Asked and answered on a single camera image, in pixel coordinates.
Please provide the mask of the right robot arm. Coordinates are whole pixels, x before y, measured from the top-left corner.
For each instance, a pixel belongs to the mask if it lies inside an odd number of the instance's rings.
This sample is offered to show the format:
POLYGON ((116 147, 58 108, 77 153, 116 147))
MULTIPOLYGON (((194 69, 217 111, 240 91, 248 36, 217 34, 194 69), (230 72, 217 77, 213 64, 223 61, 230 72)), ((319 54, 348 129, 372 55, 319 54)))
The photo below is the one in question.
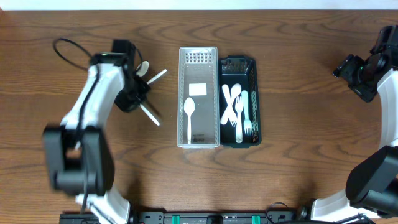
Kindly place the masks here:
POLYGON ((381 138, 378 150, 349 174, 345 189, 316 199, 307 218, 335 222, 365 215, 397 216, 397 50, 373 51, 366 60, 353 55, 333 72, 365 102, 381 99, 381 138))

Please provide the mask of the pink-white plastic spoon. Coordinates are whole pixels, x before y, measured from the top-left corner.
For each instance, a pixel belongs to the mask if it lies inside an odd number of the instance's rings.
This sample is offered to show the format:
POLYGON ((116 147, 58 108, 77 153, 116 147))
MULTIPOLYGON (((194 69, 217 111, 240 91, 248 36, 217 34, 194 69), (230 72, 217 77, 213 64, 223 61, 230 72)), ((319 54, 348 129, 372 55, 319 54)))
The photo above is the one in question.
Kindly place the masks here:
POLYGON ((230 121, 232 127, 235 127, 237 125, 237 115, 234 112, 233 103, 235 98, 241 93, 241 85, 239 83, 236 83, 232 86, 231 89, 229 89, 229 86, 227 84, 224 84, 221 88, 224 98, 227 102, 227 107, 223 115, 221 116, 220 123, 222 125, 225 125, 227 121, 230 121))

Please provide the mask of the cream plastic fork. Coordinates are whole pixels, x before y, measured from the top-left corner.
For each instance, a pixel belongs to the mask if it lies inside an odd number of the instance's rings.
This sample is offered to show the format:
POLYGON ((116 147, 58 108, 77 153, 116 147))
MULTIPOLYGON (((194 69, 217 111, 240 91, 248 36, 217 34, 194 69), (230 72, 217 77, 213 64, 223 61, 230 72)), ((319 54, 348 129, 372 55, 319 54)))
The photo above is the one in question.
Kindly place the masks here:
POLYGON ((236 98, 235 102, 235 110, 237 115, 237 124, 236 124, 236 142, 242 143, 243 141, 243 132, 242 132, 242 116, 241 113, 243 111, 243 102, 240 96, 236 98))

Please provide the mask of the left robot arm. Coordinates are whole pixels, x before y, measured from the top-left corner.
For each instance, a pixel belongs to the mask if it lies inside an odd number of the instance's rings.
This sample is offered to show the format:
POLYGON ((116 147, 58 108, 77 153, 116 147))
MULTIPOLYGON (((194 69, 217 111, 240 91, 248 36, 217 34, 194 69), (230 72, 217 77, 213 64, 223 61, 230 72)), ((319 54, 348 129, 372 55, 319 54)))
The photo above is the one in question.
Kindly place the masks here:
POLYGON ((48 125, 43 142, 54 190, 75 197, 100 223, 129 223, 131 204, 114 186, 115 165, 104 135, 111 108, 134 77, 134 54, 92 56, 88 79, 60 126, 48 125))

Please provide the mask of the white plastic spoon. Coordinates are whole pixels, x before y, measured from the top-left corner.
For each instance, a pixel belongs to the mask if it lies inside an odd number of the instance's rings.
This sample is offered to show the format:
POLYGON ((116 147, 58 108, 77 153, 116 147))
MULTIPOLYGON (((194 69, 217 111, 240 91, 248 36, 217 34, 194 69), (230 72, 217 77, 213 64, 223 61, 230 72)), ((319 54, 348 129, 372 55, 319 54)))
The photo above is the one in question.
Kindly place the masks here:
POLYGON ((139 76, 139 77, 143 77, 147 73, 148 69, 149 69, 149 62, 148 61, 143 61, 137 67, 136 75, 139 76))
POLYGON ((162 70, 158 74, 156 74, 154 77, 152 77, 150 80, 147 81, 147 84, 150 85, 154 83, 156 80, 158 80, 162 75, 167 73, 167 69, 162 70))
POLYGON ((187 144, 192 143, 192 121, 191 116, 195 111, 195 102, 188 97, 184 102, 184 112, 187 114, 187 144))
POLYGON ((155 110, 150 105, 148 105, 146 103, 141 103, 140 108, 151 119, 151 121, 155 125, 160 126, 160 118, 159 118, 158 114, 155 112, 155 110))

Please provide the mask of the white plastic spoon top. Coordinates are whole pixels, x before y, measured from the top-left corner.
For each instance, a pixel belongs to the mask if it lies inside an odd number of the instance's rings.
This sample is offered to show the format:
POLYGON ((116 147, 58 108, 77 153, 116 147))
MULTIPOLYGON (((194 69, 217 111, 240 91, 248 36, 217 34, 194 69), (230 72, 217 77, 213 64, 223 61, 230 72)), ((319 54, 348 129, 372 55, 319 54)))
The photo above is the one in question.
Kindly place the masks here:
POLYGON ((139 76, 139 77, 143 77, 147 73, 148 69, 149 69, 149 62, 148 61, 143 61, 137 67, 136 75, 139 76))

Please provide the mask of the pink-white plastic fork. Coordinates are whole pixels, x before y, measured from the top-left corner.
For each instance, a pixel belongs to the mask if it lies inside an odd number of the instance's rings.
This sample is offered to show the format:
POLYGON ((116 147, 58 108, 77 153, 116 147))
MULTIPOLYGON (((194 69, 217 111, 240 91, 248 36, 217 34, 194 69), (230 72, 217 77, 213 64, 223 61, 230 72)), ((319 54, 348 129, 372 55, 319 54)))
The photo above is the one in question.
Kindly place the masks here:
POLYGON ((222 85, 222 91, 224 94, 224 98, 226 100, 227 103, 227 107, 223 113, 223 115, 221 116, 221 120, 220 123, 222 125, 225 125, 228 121, 230 121, 232 127, 236 127, 237 124, 237 117, 233 111, 233 107, 232 107, 232 102, 231 102, 231 93, 229 90, 229 86, 227 84, 222 85))

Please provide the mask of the white plastic spoon bottom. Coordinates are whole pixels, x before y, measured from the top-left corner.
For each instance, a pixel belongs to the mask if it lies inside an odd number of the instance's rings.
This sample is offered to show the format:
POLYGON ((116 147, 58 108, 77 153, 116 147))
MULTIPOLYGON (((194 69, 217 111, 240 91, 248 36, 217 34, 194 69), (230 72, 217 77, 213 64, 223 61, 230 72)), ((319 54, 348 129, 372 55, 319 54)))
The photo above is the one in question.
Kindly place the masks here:
POLYGON ((184 102, 184 112, 187 114, 187 144, 192 143, 192 121, 191 116, 195 111, 195 102, 188 97, 184 102))

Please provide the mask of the mint green plastic fork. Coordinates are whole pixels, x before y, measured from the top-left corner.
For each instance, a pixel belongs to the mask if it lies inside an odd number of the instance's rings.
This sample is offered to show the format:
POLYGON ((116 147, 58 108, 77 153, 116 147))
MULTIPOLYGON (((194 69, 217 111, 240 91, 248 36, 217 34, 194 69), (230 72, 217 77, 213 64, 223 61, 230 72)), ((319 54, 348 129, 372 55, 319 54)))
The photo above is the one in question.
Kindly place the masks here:
POLYGON ((249 119, 249 97, 248 92, 243 90, 241 92, 242 101, 243 101, 243 110, 244 110, 244 132, 246 136, 250 136, 252 134, 252 122, 249 119))

